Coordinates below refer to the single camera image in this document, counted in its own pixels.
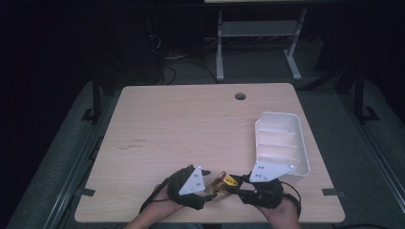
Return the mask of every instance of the hand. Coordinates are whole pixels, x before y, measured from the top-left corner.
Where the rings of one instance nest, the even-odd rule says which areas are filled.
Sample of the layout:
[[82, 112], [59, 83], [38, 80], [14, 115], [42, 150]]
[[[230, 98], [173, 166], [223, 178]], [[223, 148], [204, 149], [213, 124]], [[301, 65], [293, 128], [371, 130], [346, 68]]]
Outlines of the hand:
[[155, 202], [149, 203], [145, 209], [143, 209], [143, 211], [125, 227], [125, 229], [149, 228], [152, 224], [168, 218], [183, 207], [167, 196], [167, 185], [155, 196], [154, 201]]
[[264, 207], [256, 208], [265, 216], [273, 229], [299, 229], [297, 207], [287, 198], [282, 198], [281, 203], [274, 209]]

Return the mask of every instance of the cable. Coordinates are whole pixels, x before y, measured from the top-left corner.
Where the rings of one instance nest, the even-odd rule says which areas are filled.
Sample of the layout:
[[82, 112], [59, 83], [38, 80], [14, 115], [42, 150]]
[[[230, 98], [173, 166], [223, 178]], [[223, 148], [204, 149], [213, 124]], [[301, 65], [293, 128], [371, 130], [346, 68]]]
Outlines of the cable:
[[290, 185], [289, 183], [286, 183], [286, 182], [283, 182], [283, 181], [280, 181], [280, 182], [283, 183], [283, 184], [286, 184], [286, 185], [289, 186], [292, 190], [294, 190], [295, 193], [298, 195], [298, 201], [301, 203], [301, 195], [300, 195], [300, 193], [298, 193], [298, 191], [297, 191], [294, 187], [292, 187], [292, 185]]
[[211, 77], [215, 80], [216, 83], [218, 83], [217, 78], [215, 77], [215, 75], [208, 68], [206, 68], [203, 64], [200, 64], [200, 63], [197, 63], [197, 62], [192, 62], [192, 61], [175, 62], [175, 63], [169, 63], [169, 64], [170, 65], [174, 65], [174, 64], [193, 64], [193, 65], [200, 66], [200, 67], [204, 68], [211, 75]]

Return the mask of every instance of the black wall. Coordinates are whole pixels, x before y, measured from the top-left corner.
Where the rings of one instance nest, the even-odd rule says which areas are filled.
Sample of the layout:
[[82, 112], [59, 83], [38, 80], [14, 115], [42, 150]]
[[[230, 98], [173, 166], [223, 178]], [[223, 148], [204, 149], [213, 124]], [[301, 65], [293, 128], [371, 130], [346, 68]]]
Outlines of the black wall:
[[0, 3], [0, 228], [90, 80], [83, 24], [69, 10], [64, 1]]

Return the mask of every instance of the wrist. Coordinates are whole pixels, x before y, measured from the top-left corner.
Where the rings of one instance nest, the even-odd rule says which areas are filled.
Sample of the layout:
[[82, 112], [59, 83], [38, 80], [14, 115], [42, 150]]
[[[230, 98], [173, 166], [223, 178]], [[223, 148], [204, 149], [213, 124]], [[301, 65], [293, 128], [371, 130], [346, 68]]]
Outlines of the wrist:
[[147, 229], [155, 222], [153, 214], [150, 214], [149, 208], [146, 207], [125, 227], [125, 229]]

